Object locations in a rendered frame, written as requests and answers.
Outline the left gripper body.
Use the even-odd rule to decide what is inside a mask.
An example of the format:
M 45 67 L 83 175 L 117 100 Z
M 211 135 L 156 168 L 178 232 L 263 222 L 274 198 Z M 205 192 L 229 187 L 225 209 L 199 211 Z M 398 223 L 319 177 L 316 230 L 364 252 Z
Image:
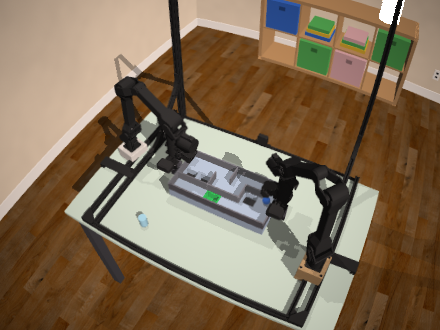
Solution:
M 294 186 L 293 189 L 295 188 L 295 190 L 296 190 L 298 185 Z M 274 204 L 271 203 L 268 206 L 268 208 L 266 210 L 266 215 L 270 216 L 272 218 L 275 218 L 277 220 L 281 220 L 284 213 L 285 213 L 284 208 L 286 207 L 287 203 L 289 202 L 289 200 L 293 194 L 293 189 L 290 191 L 283 191 L 277 185 L 277 187 L 275 189 L 275 191 L 277 191 L 277 199 Z M 292 193 L 291 193 L 291 191 L 292 191 Z

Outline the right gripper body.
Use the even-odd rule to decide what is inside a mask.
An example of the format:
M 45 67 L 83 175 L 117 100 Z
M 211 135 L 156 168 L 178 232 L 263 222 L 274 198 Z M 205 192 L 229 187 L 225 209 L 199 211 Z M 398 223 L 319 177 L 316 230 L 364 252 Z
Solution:
M 179 147 L 170 146 L 167 144 L 167 142 L 165 143 L 165 146 L 167 147 L 167 150 L 165 151 L 166 154 L 168 154 L 168 156 L 166 157 L 167 160 L 161 158 L 156 165 L 157 165 L 157 169 L 166 173 L 170 173 L 173 170 L 175 163 L 177 162 L 176 152 L 179 149 Z

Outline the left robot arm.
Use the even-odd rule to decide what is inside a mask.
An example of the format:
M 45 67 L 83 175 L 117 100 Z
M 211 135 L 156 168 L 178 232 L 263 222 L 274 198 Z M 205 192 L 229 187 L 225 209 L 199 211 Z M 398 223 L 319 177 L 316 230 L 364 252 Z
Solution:
M 327 260 L 326 258 L 334 254 L 330 234 L 338 211 L 349 199 L 349 189 L 341 177 L 331 172 L 326 165 L 304 163 L 295 156 L 286 160 L 281 159 L 282 161 L 279 158 L 280 156 L 274 153 L 266 161 L 266 165 L 273 175 L 279 176 L 279 182 L 265 181 L 261 187 L 261 196 L 264 198 L 273 196 L 273 199 L 276 200 L 277 191 L 275 189 L 277 185 L 283 191 L 290 191 L 299 184 L 296 176 L 310 179 L 314 182 L 316 196 L 320 200 L 321 205 L 327 207 L 324 207 L 325 209 L 323 208 L 322 210 L 316 233 L 313 232 L 308 235 L 305 267 L 320 273 Z M 319 179 L 327 179 L 335 185 L 322 190 Z

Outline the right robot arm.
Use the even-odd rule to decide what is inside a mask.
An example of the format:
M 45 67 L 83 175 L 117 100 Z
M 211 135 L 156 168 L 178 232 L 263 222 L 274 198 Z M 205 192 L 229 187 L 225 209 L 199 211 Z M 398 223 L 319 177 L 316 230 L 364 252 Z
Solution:
M 161 130 L 166 134 L 166 142 L 170 146 L 178 146 L 176 158 L 187 163 L 195 158 L 199 141 L 186 134 L 188 129 L 181 116 L 173 109 L 166 108 L 146 87 L 145 83 L 135 77 L 126 76 L 114 85 L 116 95 L 121 99 L 124 125 L 119 138 L 125 142 L 123 145 L 128 151 L 135 151 L 140 147 L 136 135 L 141 132 L 141 124 L 135 120 L 133 98 L 137 96 L 157 117 Z M 120 88 L 121 87 L 121 88 Z M 131 95 L 131 96 L 130 96 Z M 125 100 L 125 101 L 124 101 Z M 181 120 L 182 119 L 182 120 Z M 182 125 L 181 125 L 182 124 Z M 179 126 L 182 126 L 178 129 Z M 176 129 L 177 128 L 177 129 Z M 173 132 L 173 133 L 172 133 Z M 176 145 L 177 142 L 177 145 Z

